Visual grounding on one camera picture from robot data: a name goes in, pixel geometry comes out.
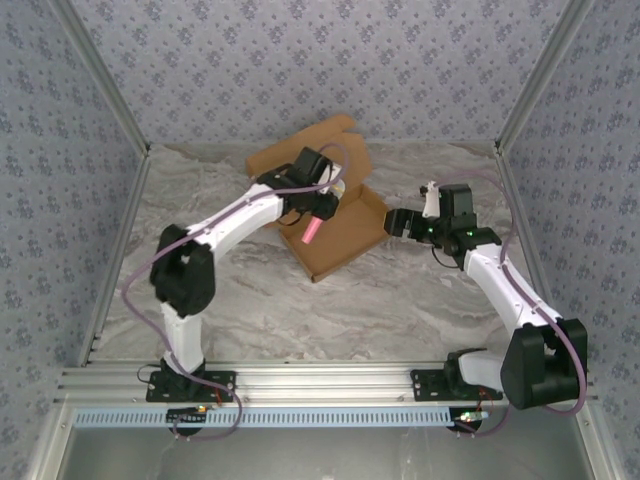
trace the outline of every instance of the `open cardboard box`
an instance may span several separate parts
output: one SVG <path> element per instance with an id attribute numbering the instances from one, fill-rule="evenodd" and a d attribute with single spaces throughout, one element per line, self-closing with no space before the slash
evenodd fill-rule
<path id="1" fill-rule="evenodd" d="M 274 224 L 312 282 L 319 282 L 389 237 L 383 227 L 389 209 L 362 183 L 372 171 L 364 139 L 356 133 L 345 132 L 353 127 L 355 121 L 351 117 L 336 115 L 247 158 L 247 173 L 256 177 L 282 164 L 293 163 L 303 147 L 318 150 L 327 143 L 338 143 L 349 153 L 345 193 L 338 211 L 322 224 L 311 244 L 302 243 L 302 235 L 311 220 L 309 216 L 292 226 Z M 328 148 L 323 154 L 340 165 L 344 163 L 337 148 Z M 282 223 L 290 223 L 296 217 L 292 212 Z"/>

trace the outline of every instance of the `wire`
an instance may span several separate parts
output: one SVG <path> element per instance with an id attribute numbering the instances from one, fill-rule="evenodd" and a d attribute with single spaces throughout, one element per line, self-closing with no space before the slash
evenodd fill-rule
<path id="1" fill-rule="evenodd" d="M 458 266 L 457 266 L 457 265 L 456 265 L 456 266 L 451 266 L 451 265 L 445 265 L 444 263 L 442 263 L 442 262 L 440 261 L 440 259 L 438 258 L 438 256 L 436 255 L 436 247 L 435 247 L 435 245 L 431 245 L 431 254 L 433 255 L 433 258 L 435 258 L 435 259 L 436 259 L 436 262 L 438 262 L 438 263 L 439 263 L 440 265 L 442 265 L 444 268 L 455 268 L 455 269 L 457 269 L 457 268 L 458 268 Z"/>
<path id="2" fill-rule="evenodd" d="M 296 218 L 296 219 L 295 219 L 293 222 L 291 222 L 291 223 L 282 223 L 282 222 L 280 221 L 280 219 L 276 220 L 276 222 L 277 222 L 278 224 L 282 225 L 283 227 L 293 227 L 296 223 L 298 223 L 300 220 L 302 220 L 303 215 L 304 215 L 304 214 L 299 213 L 299 214 L 298 214 L 298 218 Z"/>
<path id="3" fill-rule="evenodd" d="M 586 398 L 587 398 L 587 374 L 584 370 L 584 367 L 582 366 L 582 362 L 580 361 L 578 352 L 576 351 L 575 347 L 571 344 L 569 337 L 567 337 L 567 335 L 562 331 L 562 329 L 557 324 L 557 322 L 553 318 L 551 318 L 547 314 L 547 312 L 542 310 L 540 306 L 537 304 L 537 302 L 531 297 L 529 297 L 529 295 L 527 295 L 527 292 L 525 292 L 524 289 L 520 286 L 520 284 L 518 284 L 516 279 L 513 278 L 513 275 L 509 271 L 509 266 L 505 262 L 509 244 L 513 240 L 513 237 L 515 236 L 515 233 L 516 233 L 516 223 L 513 216 L 515 207 L 513 205 L 513 201 L 507 195 L 507 192 L 504 190 L 502 185 L 500 185 L 500 182 L 482 170 L 467 170 L 463 172 L 456 172 L 452 175 L 446 176 L 444 179 L 441 179 L 439 182 L 436 183 L 436 186 L 442 185 L 442 183 L 448 182 L 452 178 L 469 178 L 469 177 L 482 178 L 488 181 L 489 183 L 491 183 L 494 187 L 496 187 L 500 191 L 500 193 L 502 193 L 502 196 L 507 202 L 509 213 L 511 214 L 511 227 L 509 228 L 509 233 L 507 234 L 507 238 L 502 243 L 502 248 L 500 249 L 500 264 L 501 264 L 504 276 L 506 277 L 509 284 L 511 284 L 511 286 L 514 288 L 514 290 L 516 290 L 516 292 L 518 292 L 518 294 L 522 297 L 522 300 L 524 300 L 529 305 L 530 308 L 537 311 L 537 313 L 542 317 L 542 319 L 545 322 L 547 322 L 547 324 L 553 329 L 553 331 L 558 336 L 558 338 L 560 339 L 564 347 L 567 349 L 567 352 L 569 353 L 569 356 L 571 357 L 571 360 L 573 361 L 573 365 L 576 369 L 576 374 L 578 376 L 579 393 L 578 393 L 578 399 L 575 405 L 571 409 L 566 411 L 557 410 L 549 406 L 545 406 L 544 408 L 548 411 L 551 411 L 553 413 L 557 413 L 563 416 L 575 415 L 582 409 L 582 407 L 584 406 L 584 402 L 586 401 Z"/>
<path id="4" fill-rule="evenodd" d="M 507 424 L 507 420 L 509 419 L 510 415 L 511 415 L 511 404 L 508 404 L 507 405 L 507 409 L 504 412 L 504 416 L 500 419 L 500 421 L 496 424 L 495 427 L 490 428 L 486 432 L 476 432 L 473 428 L 471 428 L 469 425 L 464 424 L 463 422 L 457 422 L 456 421 L 456 422 L 453 422 L 453 423 L 455 423 L 460 428 L 463 428 L 464 430 L 467 430 L 467 432 L 468 432 L 468 433 L 466 433 L 466 432 L 462 432 L 462 433 L 466 433 L 467 435 L 472 435 L 472 436 L 477 437 L 477 438 L 483 438 L 483 437 L 488 437 L 489 435 L 493 435 L 495 433 L 498 433 L 500 430 L 502 430 L 504 428 L 504 426 Z"/>
<path id="5" fill-rule="evenodd" d="M 143 369 L 143 368 L 146 368 L 146 367 L 160 368 L 160 365 L 156 365 L 156 364 L 153 364 L 153 363 L 147 363 L 147 364 L 145 364 L 145 365 L 142 365 L 142 366 L 138 369 L 138 371 L 136 372 L 136 377 L 138 377 L 138 381 L 139 381 L 139 382 L 141 382 L 141 383 L 146 383 L 147 385 L 149 385 L 149 383 L 151 383 L 150 381 L 148 381 L 148 380 L 142 380 L 142 379 L 140 378 L 140 372 L 142 371 L 142 369 Z"/>
<path id="6" fill-rule="evenodd" d="M 149 326 L 160 337 L 160 339 L 162 340 L 162 343 L 165 346 L 165 349 L 167 350 L 167 353 L 169 354 L 169 358 L 173 362 L 173 365 L 175 365 L 175 367 L 178 370 L 178 372 L 180 372 L 182 374 L 182 376 L 188 378 L 192 382 L 200 383 L 202 385 L 205 385 L 205 386 L 208 386 L 208 387 L 211 387 L 211 388 L 222 390 L 223 392 L 231 395 L 231 398 L 233 399 L 233 401 L 238 405 L 238 414 L 236 416 L 235 421 L 233 422 L 233 425 L 231 425 L 231 427 L 229 427 L 227 430 L 225 430 L 224 432 L 222 432 L 220 434 L 217 434 L 217 435 L 206 435 L 206 436 L 198 435 L 197 437 L 193 438 L 193 440 L 195 440 L 195 441 L 219 440 L 219 439 L 226 438 L 229 435 L 233 434 L 233 432 L 235 432 L 238 429 L 238 426 L 240 425 L 240 421 L 242 420 L 242 410 L 243 410 L 242 401 L 240 400 L 240 397 L 238 397 L 236 392 L 231 390 L 230 388 L 227 388 L 226 385 L 222 385 L 222 384 L 216 383 L 216 382 L 210 382 L 209 380 L 204 380 L 202 378 L 198 378 L 198 377 L 196 377 L 194 375 L 191 375 L 191 373 L 187 372 L 187 370 L 180 364 L 180 362 L 178 362 L 178 359 L 176 358 L 176 356 L 175 356 L 175 354 L 173 352 L 173 349 L 171 347 L 171 342 L 169 341 L 169 337 L 167 336 L 167 334 L 158 325 L 156 325 L 155 322 L 153 322 L 152 320 L 147 318 L 147 316 L 144 313 L 142 313 L 138 309 L 138 307 L 136 307 L 131 302 L 131 300 L 129 299 L 129 296 L 128 296 L 129 289 L 131 288 L 131 285 L 133 284 L 133 282 L 135 282 L 138 278 L 140 278 L 142 276 L 142 274 L 145 273 L 147 270 L 149 270 L 151 268 L 151 266 L 155 262 L 157 262 L 159 259 L 161 259 L 165 255 L 167 255 L 168 253 L 172 252 L 176 248 L 179 248 L 182 245 L 186 244 L 187 242 L 190 242 L 194 238 L 198 237 L 205 230 L 214 228 L 217 224 L 219 224 L 223 220 L 226 220 L 231 215 L 235 214 L 236 212 L 238 212 L 239 210 L 244 208 L 246 205 L 249 205 L 252 202 L 255 202 L 257 200 L 260 200 L 262 198 L 265 198 L 265 197 L 268 197 L 268 196 L 271 196 L 271 195 L 289 195 L 289 194 L 296 194 L 296 193 L 315 192 L 315 191 L 318 191 L 318 190 L 322 190 L 323 188 L 331 187 L 332 185 L 334 185 L 337 182 L 339 182 L 344 177 L 344 175 L 347 173 L 347 169 L 349 168 L 349 153 L 347 152 L 347 149 L 345 147 L 343 147 L 342 145 L 340 145 L 338 143 L 327 143 L 322 148 L 320 148 L 320 150 L 318 150 L 318 153 L 322 153 L 324 150 L 326 150 L 328 148 L 332 148 L 332 147 L 333 148 L 338 148 L 342 152 L 342 161 L 343 161 L 342 168 L 340 169 L 338 174 L 335 176 L 335 178 L 333 178 L 333 179 L 329 180 L 328 182 L 323 183 L 321 185 L 312 185 L 310 187 L 299 187 L 299 188 L 283 188 L 283 189 L 279 189 L 279 190 L 268 190 L 268 191 L 257 193 L 254 196 L 252 196 L 251 198 L 248 198 L 245 202 L 238 203 L 235 206 L 233 206 L 232 208 L 228 209 L 227 211 L 223 211 L 219 216 L 217 216 L 216 218 L 211 220 L 211 222 L 209 222 L 208 224 L 204 225 L 203 227 L 201 227 L 201 228 L 197 229 L 196 231 L 188 234 L 187 236 L 185 236 L 185 237 L 181 238 L 180 240 L 172 243 L 171 245 L 161 249 L 153 257 L 151 257 L 150 259 L 145 261 L 140 267 L 138 267 L 131 275 L 129 275 L 125 279 L 124 283 L 122 284 L 122 288 L 120 290 L 120 295 L 122 297 L 122 301 L 127 306 L 127 308 L 129 308 L 131 313 L 133 313 L 138 319 L 142 320 L 145 324 L 147 324 L 147 326 Z"/>
<path id="7" fill-rule="evenodd" d="M 493 405 L 493 398 L 491 397 L 489 392 L 487 390 L 485 390 L 484 387 L 479 387 L 478 390 L 480 391 L 480 396 L 487 397 L 491 401 L 491 408 L 489 409 L 489 416 L 493 415 L 493 406 L 494 406 Z M 480 411 L 481 407 L 482 407 L 482 399 L 480 399 L 480 401 L 478 402 L 478 406 L 476 407 L 476 412 Z"/>

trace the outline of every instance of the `blue floral wallpaper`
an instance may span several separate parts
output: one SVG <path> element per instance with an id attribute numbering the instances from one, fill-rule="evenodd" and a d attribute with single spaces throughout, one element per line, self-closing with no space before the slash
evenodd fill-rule
<path id="1" fill-rule="evenodd" d="M 0 478 L 79 346 L 137 159 L 45 0 L 0 2 Z"/>
<path id="2" fill-rule="evenodd" d="M 74 0 L 150 142 L 489 140 L 566 0 Z"/>
<path id="3" fill-rule="evenodd" d="M 509 153 L 559 309 L 640 479 L 640 4 L 596 0 Z"/>

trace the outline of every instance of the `marble surface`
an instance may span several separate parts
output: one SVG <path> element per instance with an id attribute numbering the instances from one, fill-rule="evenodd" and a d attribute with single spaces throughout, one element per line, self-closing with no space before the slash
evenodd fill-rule
<path id="1" fill-rule="evenodd" d="M 151 168 L 126 248 L 118 286 L 93 359 L 153 359 L 157 336 L 120 299 L 123 279 L 154 252 L 170 223 L 192 224 L 244 193 L 244 158 L 260 145 L 153 146 Z M 485 145 L 370 144 L 366 183 L 391 207 L 422 208 L 418 187 L 461 169 L 496 172 Z M 504 199 L 482 180 L 471 184 L 479 224 L 503 236 Z M 526 275 L 519 242 L 511 251 Z M 203 350 L 217 360 L 442 360 L 449 351 L 502 352 L 501 320 L 473 281 L 438 265 L 430 249 L 390 239 L 312 284 L 273 229 L 262 229 L 217 266 L 217 293 L 203 315 Z M 131 298 L 162 323 L 145 276 Z"/>

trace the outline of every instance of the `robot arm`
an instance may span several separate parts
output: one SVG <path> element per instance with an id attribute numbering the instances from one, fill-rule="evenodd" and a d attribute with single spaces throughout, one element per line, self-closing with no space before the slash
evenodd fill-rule
<path id="1" fill-rule="evenodd" d="M 453 391 L 481 385 L 504 392 L 520 409 L 578 397 L 578 373 L 574 362 L 553 329 L 543 318 L 553 319 L 576 350 L 586 371 L 587 333 L 579 320 L 564 320 L 547 305 L 518 273 L 508 256 L 501 261 L 500 238 L 490 228 L 479 228 L 468 185 L 421 188 L 422 212 L 396 209 L 387 214 L 385 230 L 441 248 L 460 270 L 485 293 L 511 338 L 504 358 L 484 349 L 450 353 L 445 374 Z M 504 268 L 529 299 L 530 307 L 510 282 Z"/>
<path id="2" fill-rule="evenodd" d="M 216 263 L 251 233 L 293 210 L 314 217 L 303 236 L 309 243 L 319 224 L 334 215 L 344 184 L 339 180 L 320 190 L 296 190 L 324 185 L 336 179 L 340 170 L 328 158 L 305 148 L 292 165 L 261 175 L 244 195 L 217 214 L 186 229 L 170 225 L 162 232 L 158 251 L 202 231 L 155 262 L 150 275 L 156 298 L 162 302 L 173 354 L 187 372 L 204 371 L 199 314 L 215 296 Z M 179 371 L 170 352 L 165 353 L 162 366 Z"/>

